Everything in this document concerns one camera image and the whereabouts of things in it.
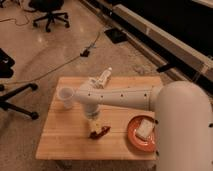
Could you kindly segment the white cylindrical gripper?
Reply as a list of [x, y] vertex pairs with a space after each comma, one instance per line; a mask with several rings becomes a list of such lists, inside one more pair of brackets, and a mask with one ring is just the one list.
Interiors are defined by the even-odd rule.
[[89, 120], [90, 130], [99, 134], [102, 131], [100, 123], [95, 120], [98, 118], [100, 109], [98, 106], [89, 106], [84, 108], [84, 113]]

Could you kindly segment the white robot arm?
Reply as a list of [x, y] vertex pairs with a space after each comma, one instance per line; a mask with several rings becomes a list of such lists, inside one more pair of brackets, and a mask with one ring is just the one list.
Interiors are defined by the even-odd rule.
[[213, 109], [198, 85], [175, 81], [165, 86], [95, 89], [86, 81], [75, 99], [88, 113], [99, 104], [153, 111], [157, 171], [213, 171]]

